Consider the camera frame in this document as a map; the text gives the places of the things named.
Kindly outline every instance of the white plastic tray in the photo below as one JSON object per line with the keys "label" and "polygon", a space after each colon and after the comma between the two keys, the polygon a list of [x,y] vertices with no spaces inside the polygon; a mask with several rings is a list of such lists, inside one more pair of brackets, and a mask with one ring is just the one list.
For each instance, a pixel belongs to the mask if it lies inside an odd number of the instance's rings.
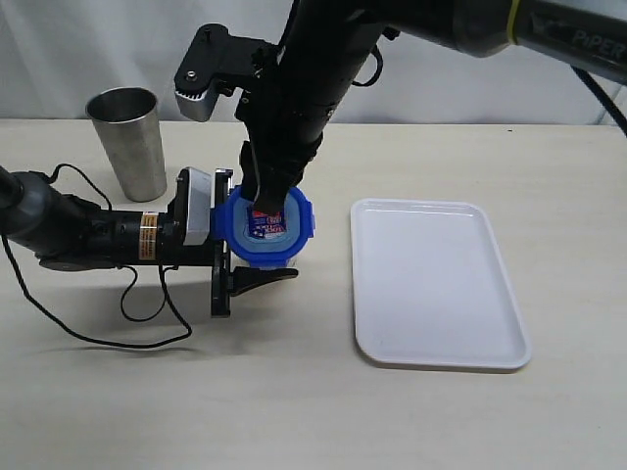
{"label": "white plastic tray", "polygon": [[351,210],[355,330],[381,364],[516,370],[531,349],[486,214],[366,199]]}

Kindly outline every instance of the metal tumbler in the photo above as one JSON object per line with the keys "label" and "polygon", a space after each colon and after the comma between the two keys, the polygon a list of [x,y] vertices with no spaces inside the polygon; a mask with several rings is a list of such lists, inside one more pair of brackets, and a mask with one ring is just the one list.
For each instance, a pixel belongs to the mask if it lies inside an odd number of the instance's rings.
{"label": "metal tumbler", "polygon": [[157,97],[143,88],[115,88],[92,98],[86,112],[125,196],[138,203],[162,196],[168,184]]}

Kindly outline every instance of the wire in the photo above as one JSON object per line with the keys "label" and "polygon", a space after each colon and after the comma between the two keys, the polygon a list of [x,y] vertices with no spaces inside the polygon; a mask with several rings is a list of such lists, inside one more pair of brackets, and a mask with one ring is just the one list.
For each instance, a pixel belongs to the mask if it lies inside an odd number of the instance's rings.
{"label": "wire", "polygon": [[592,91],[592,93],[597,97],[605,110],[614,119],[616,124],[618,124],[620,130],[623,131],[625,137],[627,137],[627,117],[622,114],[620,109],[616,106],[616,104],[609,97],[609,95],[605,93],[605,90],[601,88],[597,81],[594,80],[588,72],[586,72],[585,70],[577,69],[576,67],[573,67],[572,69],[577,74],[579,79],[583,81],[588,89]]}
{"label": "wire", "polygon": [[73,164],[58,164],[50,176],[40,172],[37,172],[37,174],[42,176],[48,184],[54,184],[57,182],[57,179],[59,179],[59,173],[61,172],[62,168],[71,168],[78,174],[80,174],[80,176],[82,176],[87,184],[91,186],[91,188],[107,202],[107,209],[109,210],[109,212],[113,211],[113,205],[111,204],[111,200],[107,197],[107,195],[102,190],[100,190],[98,186],[96,186],[93,181],[91,181],[91,179],[89,179],[89,177],[83,172],[82,169],[74,166]]}
{"label": "wire", "polygon": [[381,54],[381,51],[379,50],[379,46],[375,44],[374,48],[372,48],[371,54],[376,59],[376,71],[374,72],[374,75],[369,81],[365,83],[359,83],[358,81],[354,81],[353,85],[360,86],[360,87],[368,87],[368,86],[372,86],[373,84],[375,84],[377,81],[379,81],[379,78],[381,78],[381,73],[383,73],[383,55]]}
{"label": "wire", "polygon": [[76,333],[75,331],[73,331],[72,328],[70,328],[68,325],[66,325],[60,318],[58,318],[57,316],[52,314],[45,306],[43,306],[40,302],[37,301],[37,299],[35,299],[32,296],[32,294],[28,290],[28,287],[26,286],[26,283],[24,281],[24,277],[22,276],[22,271],[20,270],[20,266],[18,265],[18,262],[17,262],[15,256],[13,255],[13,252],[11,250],[11,246],[9,245],[9,240],[7,238],[7,235],[4,233],[4,231],[2,231],[2,233],[0,233],[0,236],[2,237],[2,245],[4,247],[4,252],[7,255],[7,259],[9,260],[9,263],[13,267],[13,270],[14,270],[14,272],[16,274],[16,278],[18,280],[18,284],[20,284],[20,288],[22,289],[24,297],[31,304],[33,304],[35,307],[37,307],[37,309],[39,311],[41,311],[44,315],[46,315],[48,317],[48,319],[54,321],[57,325],[59,325],[59,327],[61,327],[62,330],[64,330],[66,333],[68,333],[69,335],[73,336],[74,338],[77,338],[78,340],[81,340],[81,341],[84,341],[84,342],[87,342],[87,343],[92,343],[94,345],[100,345],[100,346],[109,346],[109,347],[113,347],[113,348],[124,348],[124,349],[128,349],[128,350],[152,350],[152,349],[155,349],[155,348],[160,348],[162,346],[175,343],[177,341],[185,340],[185,339],[189,338],[192,335],[192,328],[191,328],[191,326],[181,316],[181,314],[178,312],[178,310],[176,309],[176,306],[174,305],[174,302],[172,301],[171,297],[169,296],[168,285],[166,284],[166,272],[164,271],[164,267],[161,264],[159,264],[159,281],[161,283],[161,288],[162,288],[162,291],[164,293],[164,299],[166,301],[166,304],[168,304],[169,308],[171,309],[172,314],[174,315],[174,317],[185,328],[185,330],[186,330],[185,333],[183,333],[182,335],[173,337],[173,338],[169,338],[167,340],[162,340],[162,341],[159,341],[159,342],[156,342],[156,343],[147,343],[147,344],[143,344],[143,345],[141,345],[141,344],[121,343],[121,342],[117,342],[117,341],[99,340],[99,339],[90,338],[88,336],[81,335],[80,333]]}
{"label": "wire", "polygon": [[[124,290],[124,292],[122,293],[122,295],[120,297],[121,316],[123,316],[128,321],[132,321],[133,323],[143,323],[143,322],[150,321],[150,320],[156,318],[163,311],[164,307],[166,306],[166,297],[165,296],[164,296],[164,300],[161,302],[161,306],[159,307],[159,309],[155,313],[150,315],[150,316],[147,316],[145,318],[135,318],[134,316],[130,316],[126,312],[126,309],[124,308],[124,301],[126,300],[126,296],[130,293],[132,288],[135,287],[135,284],[137,284],[137,279],[139,279],[139,274],[137,273],[137,269],[135,269],[132,266],[123,265],[123,266],[120,266],[120,269],[128,269],[128,270],[130,270],[133,273],[133,280],[130,281],[130,284]],[[165,272],[172,271],[173,269],[174,269],[174,267],[168,267],[168,268],[166,268]]]}
{"label": "wire", "polygon": [[283,29],[283,33],[281,34],[281,38],[278,41],[278,50],[281,51],[285,47],[285,43],[287,42],[287,38],[292,32],[292,27],[294,26],[294,22],[296,21],[296,12],[298,11],[298,7],[300,4],[300,0],[292,1],[292,8],[290,9],[290,14],[287,17],[287,23],[285,24],[285,29]]}

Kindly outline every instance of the blue plastic container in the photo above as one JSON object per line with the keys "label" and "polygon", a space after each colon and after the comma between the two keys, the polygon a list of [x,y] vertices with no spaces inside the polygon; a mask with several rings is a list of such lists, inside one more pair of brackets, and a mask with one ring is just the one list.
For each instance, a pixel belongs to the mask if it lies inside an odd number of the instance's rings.
{"label": "blue plastic container", "polygon": [[303,192],[290,189],[277,215],[253,210],[253,203],[235,190],[214,209],[214,238],[226,240],[232,252],[251,267],[286,267],[314,236],[314,212]]}

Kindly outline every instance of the table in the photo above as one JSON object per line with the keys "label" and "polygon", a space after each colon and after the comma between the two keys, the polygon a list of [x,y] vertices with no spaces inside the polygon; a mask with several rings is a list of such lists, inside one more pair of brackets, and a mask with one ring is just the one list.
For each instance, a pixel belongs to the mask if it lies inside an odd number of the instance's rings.
{"label": "table", "polygon": [[[166,122],[170,181],[237,166],[242,125]],[[0,121],[2,165],[79,165],[128,204],[87,121]],[[59,185],[98,201],[71,172]],[[210,271],[171,293],[193,337],[159,352],[82,344],[0,265],[0,467],[619,469],[627,464],[627,143],[609,127],[330,125],[302,188],[317,233],[298,279],[209,318]],[[353,340],[349,209],[365,197],[466,201],[490,216],[534,348],[511,375],[385,370]],[[54,273],[16,248],[31,288],[75,329],[180,331],[121,319],[124,271]],[[129,309],[160,301],[140,271]]]}

